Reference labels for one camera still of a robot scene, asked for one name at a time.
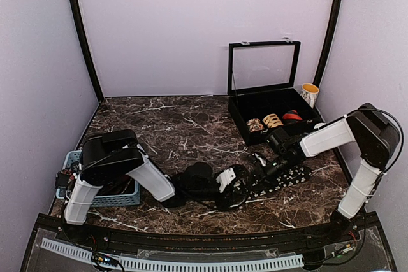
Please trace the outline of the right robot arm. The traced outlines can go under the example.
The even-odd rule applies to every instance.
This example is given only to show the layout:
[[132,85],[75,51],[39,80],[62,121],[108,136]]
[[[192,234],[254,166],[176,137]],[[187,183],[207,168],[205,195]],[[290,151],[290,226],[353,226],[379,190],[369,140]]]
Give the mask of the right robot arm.
[[278,177],[309,157],[347,143],[357,143],[361,152],[360,166],[325,229],[326,238],[338,243],[349,234],[352,219],[374,195],[381,178],[392,167],[392,155],[401,153],[404,133],[394,116],[365,103],[330,123],[318,124],[310,133],[289,136],[285,131],[275,130],[266,141],[278,157],[260,162],[250,180],[252,186],[270,188]]

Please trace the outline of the black white patterned tie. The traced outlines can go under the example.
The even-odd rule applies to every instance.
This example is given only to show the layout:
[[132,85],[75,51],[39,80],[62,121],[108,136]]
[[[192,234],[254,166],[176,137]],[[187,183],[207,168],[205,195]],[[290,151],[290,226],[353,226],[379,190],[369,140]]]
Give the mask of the black white patterned tie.
[[234,193],[237,196],[258,197],[271,194],[286,187],[292,187],[310,179],[312,170],[301,164],[295,166],[275,178],[263,178],[261,166],[256,166],[243,182],[234,184]]

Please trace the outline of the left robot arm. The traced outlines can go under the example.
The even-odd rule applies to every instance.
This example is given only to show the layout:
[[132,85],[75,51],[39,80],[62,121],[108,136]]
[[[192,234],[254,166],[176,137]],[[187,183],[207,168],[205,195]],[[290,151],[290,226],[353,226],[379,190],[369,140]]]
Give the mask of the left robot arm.
[[249,198],[248,173],[239,164],[214,173],[209,164],[195,162],[169,176],[149,157],[134,131],[97,134],[83,144],[80,171],[62,213],[64,232],[76,244],[84,244],[90,238],[84,224],[94,198],[103,187],[123,176],[132,178],[165,208],[194,201],[207,208],[213,202],[212,209],[231,211]]

